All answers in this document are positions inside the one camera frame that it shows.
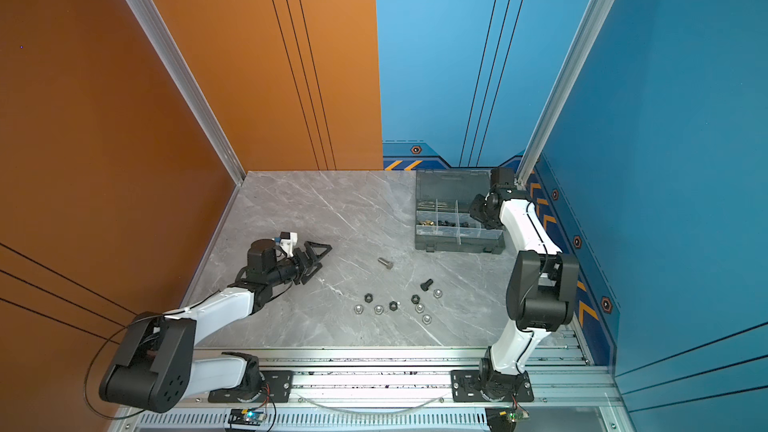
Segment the black hex bolt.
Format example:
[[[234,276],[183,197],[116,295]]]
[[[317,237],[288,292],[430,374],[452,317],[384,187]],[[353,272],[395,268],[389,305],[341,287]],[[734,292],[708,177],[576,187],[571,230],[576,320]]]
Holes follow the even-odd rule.
[[[430,287],[432,285],[433,285],[433,280],[432,279],[427,279],[426,281],[424,281],[423,283],[420,284],[420,289],[422,291],[426,292],[426,291],[428,291],[430,289]]]

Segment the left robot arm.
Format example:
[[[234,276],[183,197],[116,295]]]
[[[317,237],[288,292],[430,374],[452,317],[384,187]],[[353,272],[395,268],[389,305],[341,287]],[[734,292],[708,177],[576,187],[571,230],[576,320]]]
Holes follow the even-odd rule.
[[[120,345],[99,384],[100,399],[156,413],[203,393],[244,403],[264,400],[267,383],[258,357],[224,352],[195,359],[195,348],[213,333],[260,312],[276,299],[275,287],[307,284],[332,249],[312,241],[299,246],[296,234],[288,232],[256,240],[227,287],[191,306],[137,315],[119,333]]]

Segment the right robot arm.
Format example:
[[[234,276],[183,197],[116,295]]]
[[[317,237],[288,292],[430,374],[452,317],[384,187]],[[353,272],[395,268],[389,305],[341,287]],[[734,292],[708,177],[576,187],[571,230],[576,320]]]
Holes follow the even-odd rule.
[[[493,402],[533,400],[527,361],[545,338],[571,322],[580,272],[578,259],[549,237],[532,198],[515,180],[509,168],[492,170],[489,192],[470,206],[472,218],[504,231],[517,251],[505,295],[508,322],[479,366],[477,388]]]

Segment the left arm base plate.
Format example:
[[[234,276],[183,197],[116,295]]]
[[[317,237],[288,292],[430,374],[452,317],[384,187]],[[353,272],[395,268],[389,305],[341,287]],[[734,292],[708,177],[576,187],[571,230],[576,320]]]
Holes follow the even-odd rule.
[[[294,373],[290,370],[260,371],[253,377],[246,377],[235,388],[218,389],[208,394],[209,403],[233,404],[275,404],[287,403],[293,386]]]

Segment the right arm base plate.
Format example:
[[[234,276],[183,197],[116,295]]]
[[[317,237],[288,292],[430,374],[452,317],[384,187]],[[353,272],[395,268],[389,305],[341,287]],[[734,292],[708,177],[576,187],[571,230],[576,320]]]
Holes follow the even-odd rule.
[[[531,403],[533,386],[527,372],[518,375],[497,374],[486,378],[478,370],[452,370],[451,392],[454,402]]]

